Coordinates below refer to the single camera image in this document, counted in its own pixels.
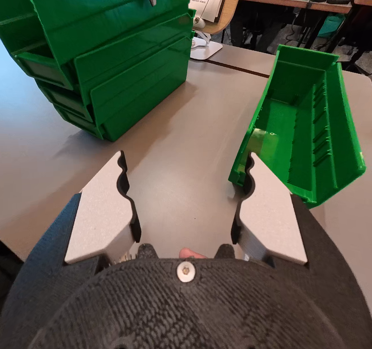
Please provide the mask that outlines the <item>instruction sheet on stand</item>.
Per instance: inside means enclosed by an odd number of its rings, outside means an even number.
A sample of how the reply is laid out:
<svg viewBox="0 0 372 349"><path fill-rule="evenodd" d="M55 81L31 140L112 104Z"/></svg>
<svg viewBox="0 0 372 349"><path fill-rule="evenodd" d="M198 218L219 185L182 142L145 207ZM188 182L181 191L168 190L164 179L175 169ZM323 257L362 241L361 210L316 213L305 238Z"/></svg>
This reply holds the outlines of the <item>instruction sheet on stand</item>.
<svg viewBox="0 0 372 349"><path fill-rule="evenodd" d="M202 23L196 23L199 18L194 19L193 30L200 31L205 34L215 35L223 31L228 24L230 23L238 0L224 0L224 3L221 5L221 15L218 22L210 22L201 20Z"/></svg>

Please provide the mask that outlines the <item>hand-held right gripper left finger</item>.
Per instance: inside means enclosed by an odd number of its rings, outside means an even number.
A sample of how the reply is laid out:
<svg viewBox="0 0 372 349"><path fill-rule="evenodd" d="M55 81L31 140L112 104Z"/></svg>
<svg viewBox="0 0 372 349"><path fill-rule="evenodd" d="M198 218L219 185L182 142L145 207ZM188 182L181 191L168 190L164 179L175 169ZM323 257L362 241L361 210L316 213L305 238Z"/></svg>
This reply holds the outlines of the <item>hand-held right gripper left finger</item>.
<svg viewBox="0 0 372 349"><path fill-rule="evenodd" d="M123 151L114 156L80 191L80 201L64 261L73 264L103 255L116 264L141 240L141 225L130 188Z"/></svg>

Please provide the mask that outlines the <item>person's right hand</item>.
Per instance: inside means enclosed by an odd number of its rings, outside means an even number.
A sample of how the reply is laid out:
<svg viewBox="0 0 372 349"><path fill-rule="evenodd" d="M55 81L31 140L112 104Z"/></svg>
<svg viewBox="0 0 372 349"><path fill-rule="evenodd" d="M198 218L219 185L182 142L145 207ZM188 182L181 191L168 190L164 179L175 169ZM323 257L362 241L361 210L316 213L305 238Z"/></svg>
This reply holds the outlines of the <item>person's right hand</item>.
<svg viewBox="0 0 372 349"><path fill-rule="evenodd" d="M207 257L185 247L180 250L179 258L186 259L186 258L207 258Z"/></svg>

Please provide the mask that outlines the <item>teal bag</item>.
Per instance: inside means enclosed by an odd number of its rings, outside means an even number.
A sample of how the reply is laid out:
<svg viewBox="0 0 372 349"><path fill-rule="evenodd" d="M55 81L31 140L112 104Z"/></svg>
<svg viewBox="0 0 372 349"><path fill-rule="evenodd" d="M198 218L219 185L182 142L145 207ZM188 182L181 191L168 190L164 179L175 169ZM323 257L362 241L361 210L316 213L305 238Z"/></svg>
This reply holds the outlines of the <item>teal bag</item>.
<svg viewBox="0 0 372 349"><path fill-rule="evenodd" d="M338 31L344 20L345 15L343 14L329 15L319 30L317 37L331 38Z"/></svg>

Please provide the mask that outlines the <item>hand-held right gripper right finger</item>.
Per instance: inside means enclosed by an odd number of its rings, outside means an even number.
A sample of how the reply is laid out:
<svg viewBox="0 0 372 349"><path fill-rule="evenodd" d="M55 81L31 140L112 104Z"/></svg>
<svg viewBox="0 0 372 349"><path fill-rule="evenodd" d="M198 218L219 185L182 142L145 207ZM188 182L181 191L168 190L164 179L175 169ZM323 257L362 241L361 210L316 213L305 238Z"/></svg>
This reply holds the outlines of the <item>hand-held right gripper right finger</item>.
<svg viewBox="0 0 372 349"><path fill-rule="evenodd" d="M246 195L239 201L231 241L250 259L278 257L304 266L308 262L291 193L256 155L245 165Z"/></svg>

